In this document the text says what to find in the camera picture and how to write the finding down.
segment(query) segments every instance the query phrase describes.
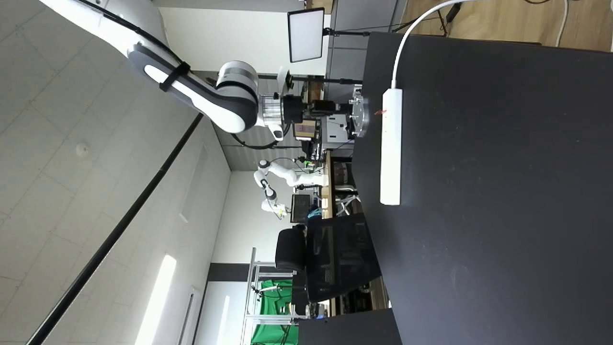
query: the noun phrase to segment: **white power strip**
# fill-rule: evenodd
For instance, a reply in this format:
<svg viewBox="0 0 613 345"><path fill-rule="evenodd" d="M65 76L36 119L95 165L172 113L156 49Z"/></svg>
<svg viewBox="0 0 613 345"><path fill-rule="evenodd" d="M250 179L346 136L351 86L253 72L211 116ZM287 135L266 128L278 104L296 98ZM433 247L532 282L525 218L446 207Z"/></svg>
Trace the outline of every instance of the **white power strip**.
<svg viewBox="0 0 613 345"><path fill-rule="evenodd" d="M400 205L402 160L402 89L383 94L381 125L381 197L383 205Z"/></svg>

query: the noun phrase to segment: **wooden floor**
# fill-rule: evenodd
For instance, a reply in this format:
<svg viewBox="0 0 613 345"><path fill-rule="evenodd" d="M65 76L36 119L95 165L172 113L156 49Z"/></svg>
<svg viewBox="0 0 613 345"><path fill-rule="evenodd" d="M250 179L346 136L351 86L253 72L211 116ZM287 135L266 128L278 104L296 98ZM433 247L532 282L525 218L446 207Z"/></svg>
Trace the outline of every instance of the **wooden floor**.
<svg viewBox="0 0 613 345"><path fill-rule="evenodd" d="M409 21L442 0L408 0L403 17ZM449 8L441 12L445 16ZM468 2L450 27L451 37L496 41L540 42L554 46L564 13L564 0L532 5L524 0ZM440 21L422 22L418 34L442 34ZM569 0L561 47L610 51L613 14L610 0Z"/></svg>

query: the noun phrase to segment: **black mesh chair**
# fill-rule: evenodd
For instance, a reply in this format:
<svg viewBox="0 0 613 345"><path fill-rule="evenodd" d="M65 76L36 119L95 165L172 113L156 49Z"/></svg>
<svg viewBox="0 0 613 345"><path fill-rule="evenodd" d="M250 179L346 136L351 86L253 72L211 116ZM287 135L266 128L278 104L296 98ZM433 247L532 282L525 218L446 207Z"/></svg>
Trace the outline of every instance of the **black mesh chair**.
<svg viewBox="0 0 613 345"><path fill-rule="evenodd" d="M307 227L306 245L302 230L279 233L275 263L304 270L309 302L329 300L381 276L363 214L314 219Z"/></svg>

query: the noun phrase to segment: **black tabletop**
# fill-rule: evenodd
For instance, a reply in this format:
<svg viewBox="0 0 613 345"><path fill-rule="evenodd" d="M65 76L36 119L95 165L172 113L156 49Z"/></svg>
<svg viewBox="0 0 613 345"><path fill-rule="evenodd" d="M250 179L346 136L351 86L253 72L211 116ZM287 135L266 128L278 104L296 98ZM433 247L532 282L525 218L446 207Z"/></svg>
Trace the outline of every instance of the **black tabletop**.
<svg viewBox="0 0 613 345"><path fill-rule="evenodd" d="M371 114L400 38L370 36ZM353 159L405 345L613 344L612 83L608 53L408 40L402 204L379 117Z"/></svg>

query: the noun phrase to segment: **black strap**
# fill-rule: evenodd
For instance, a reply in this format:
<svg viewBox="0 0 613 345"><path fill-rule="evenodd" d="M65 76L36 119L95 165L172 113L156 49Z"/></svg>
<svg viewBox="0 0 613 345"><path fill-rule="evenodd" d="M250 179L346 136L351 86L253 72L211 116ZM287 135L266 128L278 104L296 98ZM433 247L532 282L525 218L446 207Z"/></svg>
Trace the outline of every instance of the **black strap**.
<svg viewBox="0 0 613 345"><path fill-rule="evenodd" d="M172 83L176 82L177 79L180 76L186 76L187 73L189 72L190 67L189 65L184 61L181 62L179 64L179 66L177 66L177 68L175 68L166 78L166 80L163 83L159 84L159 88L164 91L167 92L170 87L172 86Z"/></svg>

